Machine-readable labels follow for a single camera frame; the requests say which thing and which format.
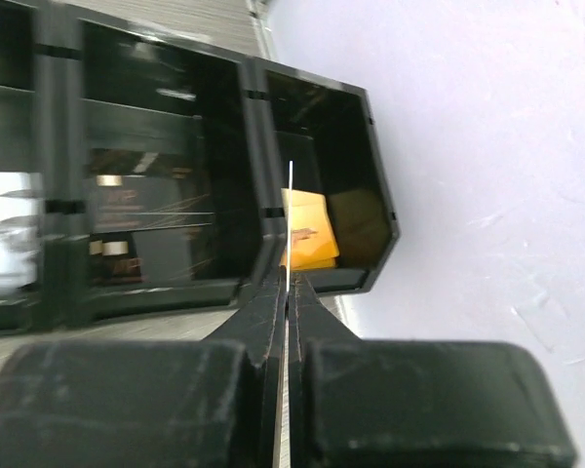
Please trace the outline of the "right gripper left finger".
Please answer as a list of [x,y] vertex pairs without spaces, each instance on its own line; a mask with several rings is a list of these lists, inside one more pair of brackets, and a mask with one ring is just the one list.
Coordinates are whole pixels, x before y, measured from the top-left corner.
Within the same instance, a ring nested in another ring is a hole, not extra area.
[[199,341],[53,340],[0,370],[0,467],[274,467],[286,272]]

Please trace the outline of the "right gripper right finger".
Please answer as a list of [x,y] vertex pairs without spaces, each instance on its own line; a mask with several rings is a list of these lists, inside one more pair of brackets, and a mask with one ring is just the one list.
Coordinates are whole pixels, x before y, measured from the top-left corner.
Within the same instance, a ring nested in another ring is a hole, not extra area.
[[550,381],[503,341],[370,340],[292,276],[294,467],[573,467]]

